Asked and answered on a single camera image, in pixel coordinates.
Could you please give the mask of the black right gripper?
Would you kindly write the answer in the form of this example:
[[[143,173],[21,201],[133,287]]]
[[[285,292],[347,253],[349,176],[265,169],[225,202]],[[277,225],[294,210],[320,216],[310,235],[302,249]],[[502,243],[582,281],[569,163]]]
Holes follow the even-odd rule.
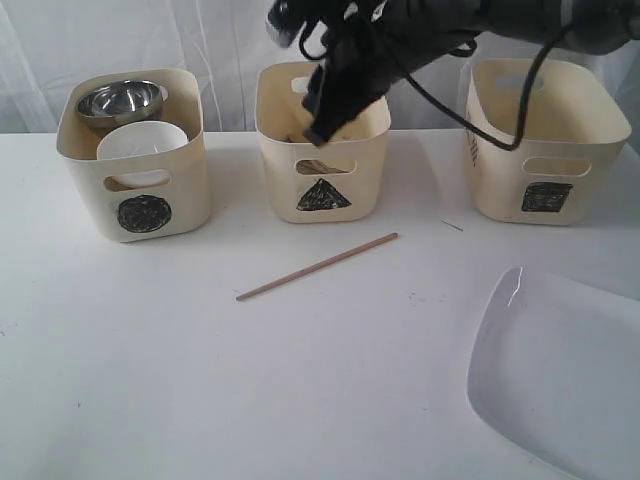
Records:
[[[307,83],[312,115],[302,135],[326,145],[390,87],[442,56],[469,56],[480,34],[478,1],[358,1],[350,15],[335,6],[323,18],[327,57]]]

